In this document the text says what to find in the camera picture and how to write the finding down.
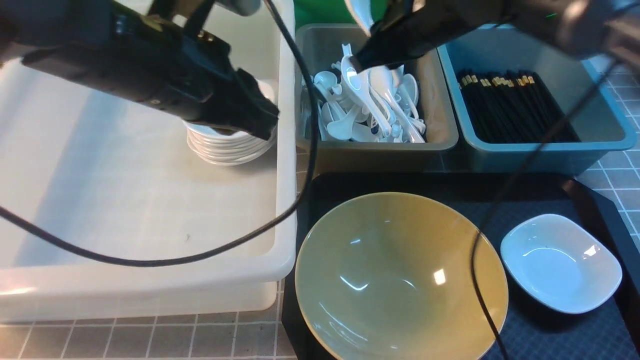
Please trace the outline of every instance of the gray plastic bin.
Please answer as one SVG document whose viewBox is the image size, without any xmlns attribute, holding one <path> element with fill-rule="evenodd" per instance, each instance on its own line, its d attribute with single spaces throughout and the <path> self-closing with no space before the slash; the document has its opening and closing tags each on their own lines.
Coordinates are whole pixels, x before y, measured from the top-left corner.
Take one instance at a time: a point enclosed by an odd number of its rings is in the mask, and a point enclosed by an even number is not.
<svg viewBox="0 0 640 360">
<path fill-rule="evenodd" d="M 350 43 L 355 53 L 366 41 L 356 25 L 310 24 L 296 33 L 296 43 L 307 62 L 311 76 L 330 70 L 331 64 L 342 58 L 343 43 Z M 435 114 L 428 129 L 427 143 L 356 143 L 321 141 L 317 159 L 317 173 L 349 171 L 424 171 L 441 170 L 440 153 L 458 142 L 458 129 L 453 113 L 447 83 L 437 51 L 431 51 L 415 63 L 420 86 L 419 107 L 426 112 L 425 86 L 432 81 L 435 90 Z M 296 143 L 309 148 L 309 117 L 301 114 L 302 94 L 300 70 L 296 69 Z"/>
<path fill-rule="evenodd" d="M 483 26 L 438 48 L 451 99 L 464 139 L 470 145 L 476 172 L 510 172 L 522 163 L 535 144 L 486 143 L 474 133 L 456 73 L 531 70 L 537 72 L 566 113 L 599 78 L 588 61 L 576 61 L 524 35 L 511 26 Z M 609 151 L 634 146 L 636 134 L 609 90 L 600 93 L 572 122 L 581 143 L 552 143 L 543 149 L 530 172 L 576 175 Z"/>
</svg>

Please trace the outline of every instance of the gray tiled floor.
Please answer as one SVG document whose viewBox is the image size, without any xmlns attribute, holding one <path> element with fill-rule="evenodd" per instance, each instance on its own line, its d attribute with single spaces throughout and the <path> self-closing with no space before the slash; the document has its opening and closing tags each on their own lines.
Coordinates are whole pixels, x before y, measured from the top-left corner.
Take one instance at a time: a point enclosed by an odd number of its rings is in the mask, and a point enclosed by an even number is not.
<svg viewBox="0 0 640 360">
<path fill-rule="evenodd" d="M 640 85 L 615 74 L 608 86 L 639 131 Z M 298 183 L 308 156 L 298 154 Z M 465 170 L 463 154 L 443 160 L 447 170 Z M 640 143 L 608 154 L 578 179 L 613 200 L 636 245 L 640 231 Z M 274 306 L 251 313 L 200 314 L 0 325 L 0 358 L 213 358 L 295 359 L 280 322 L 282 289 Z"/>
</svg>

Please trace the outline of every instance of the plastic container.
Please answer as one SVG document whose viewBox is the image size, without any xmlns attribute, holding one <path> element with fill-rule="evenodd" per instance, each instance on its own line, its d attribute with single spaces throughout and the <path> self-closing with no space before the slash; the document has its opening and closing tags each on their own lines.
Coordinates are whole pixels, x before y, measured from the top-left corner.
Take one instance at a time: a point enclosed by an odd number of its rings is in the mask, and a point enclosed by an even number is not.
<svg viewBox="0 0 640 360">
<path fill-rule="evenodd" d="M 440 46 L 438 53 L 476 172 L 514 171 L 536 144 L 492 144 L 478 139 L 458 86 L 458 71 L 535 71 L 565 113 L 600 76 L 589 61 L 571 59 L 511 26 L 483 26 Z M 529 172 L 577 175 L 609 151 L 626 150 L 636 142 L 635 131 L 604 87 L 572 124 L 582 142 L 547 145 Z"/>
<path fill-rule="evenodd" d="M 298 30 L 296 42 L 313 76 L 331 69 L 331 64 L 342 58 L 343 43 L 350 43 L 355 53 L 366 41 L 366 36 L 356 25 L 311 24 Z M 407 64 L 418 81 L 420 96 L 418 110 L 423 114 L 435 108 L 433 121 L 427 132 L 427 143 L 357 143 L 320 141 L 317 173 L 349 171 L 424 171 L 442 169 L 439 154 L 458 142 L 458 130 L 453 108 L 449 100 L 438 53 L 431 51 L 413 64 Z M 296 72 L 296 143 L 309 148 L 310 117 L 302 114 L 302 80 Z M 424 101 L 428 86 L 435 91 L 434 103 Z"/>
<path fill-rule="evenodd" d="M 292 30 L 293 2 L 275 3 Z M 12 61 L 0 70 L 0 204 L 78 246 L 129 259 L 210 250 L 287 209 L 296 196 L 291 50 L 264 7 L 251 17 L 216 7 L 205 29 L 231 44 L 235 66 L 277 82 L 277 150 L 210 165 L 189 150 L 179 118 Z M 131 268 L 0 221 L 0 322 L 266 309 L 294 264 L 295 241 L 289 217 L 210 259 Z"/>
</svg>

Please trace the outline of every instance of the black tray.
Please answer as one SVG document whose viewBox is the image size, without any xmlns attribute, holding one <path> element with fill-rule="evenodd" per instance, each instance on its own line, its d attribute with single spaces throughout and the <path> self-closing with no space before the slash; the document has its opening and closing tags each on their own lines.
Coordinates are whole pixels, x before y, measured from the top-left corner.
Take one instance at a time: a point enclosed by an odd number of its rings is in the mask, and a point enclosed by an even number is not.
<svg viewBox="0 0 640 360">
<path fill-rule="evenodd" d="M 476 225 L 506 176 L 502 174 L 325 174 L 312 183 L 298 210 L 296 253 L 308 230 L 340 203 L 374 192 L 406 192 L 440 201 Z M 529 174 L 517 182 L 485 235 L 499 253 L 514 226 L 544 213 L 580 224 L 618 258 L 623 279 L 602 306 L 565 315 L 539 304 L 513 282 L 502 338 L 512 359 L 640 359 L 640 253 L 615 205 L 565 176 Z M 334 359 L 307 328 L 296 298 L 294 272 L 285 279 L 282 323 L 299 360 Z M 483 359 L 500 359 L 496 344 Z"/>
</svg>

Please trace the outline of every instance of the black cable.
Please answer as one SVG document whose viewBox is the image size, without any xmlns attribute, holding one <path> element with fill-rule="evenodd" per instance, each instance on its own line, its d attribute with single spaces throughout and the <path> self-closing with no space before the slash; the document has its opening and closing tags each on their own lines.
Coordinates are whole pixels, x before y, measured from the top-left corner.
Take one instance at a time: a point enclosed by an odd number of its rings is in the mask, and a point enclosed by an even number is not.
<svg viewBox="0 0 640 360">
<path fill-rule="evenodd" d="M 536 159 L 540 151 L 544 149 L 544 147 L 549 143 L 549 141 L 551 141 L 551 139 L 553 139 L 555 135 L 559 134 L 560 131 L 562 131 L 564 127 L 566 127 L 573 120 L 573 118 L 576 115 L 578 115 L 578 113 L 580 113 L 580 111 L 585 107 L 585 105 L 587 105 L 587 103 L 591 100 L 591 98 L 593 98 L 598 93 L 600 85 L 604 83 L 604 81 L 607 79 L 611 71 L 619 64 L 620 63 L 616 61 L 612 63 L 609 66 L 609 68 L 604 72 L 604 74 L 600 76 L 600 79 L 598 79 L 596 83 L 591 85 L 591 87 L 587 90 L 586 94 L 584 94 L 584 96 L 580 99 L 580 101 L 578 101 L 578 103 L 566 114 L 566 116 L 558 120 L 547 131 L 547 133 L 540 140 L 540 143 L 535 148 L 535 150 L 530 152 L 527 155 L 527 157 L 524 159 L 522 164 L 518 167 L 518 169 L 515 172 L 513 172 L 511 176 L 509 176 L 506 183 L 504 184 L 502 189 L 500 189 L 500 192 L 491 203 L 489 210 L 485 214 L 482 222 L 480 222 L 480 226 L 478 226 L 478 232 L 476 234 L 476 238 L 474 240 L 474 244 L 471 249 L 471 263 L 470 263 L 471 279 L 473 280 L 474 290 L 476 291 L 476 297 L 478 298 L 478 302 L 480 303 L 480 306 L 484 313 L 484 317 L 486 317 L 486 321 L 489 323 L 489 326 L 491 327 L 491 331 L 495 336 L 495 341 L 498 343 L 498 347 L 500 348 L 502 357 L 505 360 L 509 359 L 507 348 L 504 346 L 504 343 L 502 342 L 502 338 L 500 337 L 500 332 L 498 331 L 498 328 L 495 326 L 495 323 L 491 318 L 491 314 L 489 313 L 489 310 L 487 309 L 486 304 L 484 303 L 484 298 L 482 297 L 482 293 L 480 292 L 480 287 L 478 286 L 478 281 L 476 278 L 476 250 L 477 250 L 478 243 L 480 242 L 481 235 L 484 233 L 484 231 L 486 230 L 491 220 L 493 220 L 493 218 L 495 217 L 496 213 L 498 212 L 498 209 L 500 208 L 500 204 L 502 204 L 502 202 L 504 201 L 504 198 L 509 193 L 513 185 L 515 184 L 518 177 L 522 175 L 529 168 L 531 163 Z"/>
<path fill-rule="evenodd" d="M 282 36 L 287 42 L 287 45 L 291 49 L 291 52 L 293 53 L 293 56 L 296 59 L 296 63 L 298 63 L 298 66 L 300 67 L 300 72 L 302 73 L 303 79 L 307 84 L 313 84 L 313 81 L 311 80 L 311 75 L 309 74 L 309 71 L 307 69 L 307 64 L 302 58 L 302 54 L 300 53 L 300 50 L 296 46 L 296 42 L 293 40 L 293 37 L 291 36 L 291 34 L 289 34 L 289 30 L 287 30 L 287 26 L 284 24 L 284 21 L 282 21 L 282 18 L 280 17 L 278 10 L 276 10 L 276 7 L 273 5 L 273 2 L 271 0 L 264 0 L 264 5 L 267 8 L 267 10 L 269 10 L 269 12 L 271 13 L 273 20 L 275 21 L 276 25 L 278 26 L 278 29 L 282 33 Z M 314 92 L 309 91 L 308 96 L 309 96 L 310 103 L 315 104 L 316 96 Z M 7 221 L 11 222 L 13 225 L 16 225 L 22 228 L 23 230 L 43 239 L 44 241 L 46 241 L 47 243 L 50 243 L 51 245 L 54 245 L 55 247 L 59 247 L 63 250 L 69 251 L 75 255 L 82 256 L 84 258 L 100 261 L 101 263 L 107 263 L 112 265 L 122 265 L 122 266 L 133 266 L 138 268 L 152 268 L 152 267 L 160 267 L 160 266 L 183 265 L 188 263 L 194 263 L 195 261 L 208 259 L 208 258 L 211 258 L 212 256 L 221 254 L 222 252 L 231 250 L 234 247 L 238 247 L 248 242 L 254 237 L 278 225 L 280 222 L 282 222 L 283 220 L 291 216 L 296 211 L 296 208 L 298 207 L 298 205 L 300 205 L 300 202 L 302 201 L 302 199 L 307 195 L 311 185 L 311 180 L 313 180 L 314 172 L 316 171 L 317 146 L 318 146 L 318 138 L 319 138 L 319 132 L 320 132 L 318 128 L 318 121 L 317 121 L 318 116 L 319 114 L 318 114 L 317 106 L 311 106 L 311 119 L 312 119 L 311 147 L 309 149 L 309 164 L 307 167 L 307 176 L 305 178 L 305 184 L 302 190 L 300 191 L 300 194 L 298 195 L 296 200 L 293 202 L 293 204 L 291 204 L 291 206 L 289 206 L 288 209 L 286 209 L 282 214 L 278 215 L 272 221 L 264 224 L 263 226 L 248 233 L 247 235 L 244 235 L 241 238 L 238 238 L 230 243 L 227 243 L 225 245 L 222 245 L 220 247 L 217 247 L 209 251 L 202 252 L 200 254 L 184 256 L 182 258 L 162 259 L 162 260 L 131 260 L 131 259 L 116 258 L 113 256 L 98 254 L 97 252 L 86 250 L 81 247 L 75 246 L 71 243 L 68 243 L 60 239 L 59 237 L 32 224 L 31 222 L 24 220 L 23 218 L 19 217 L 18 215 L 12 213 L 11 211 L 8 211 L 7 209 L 1 206 L 0 206 L 0 217 L 3 217 Z"/>
</svg>

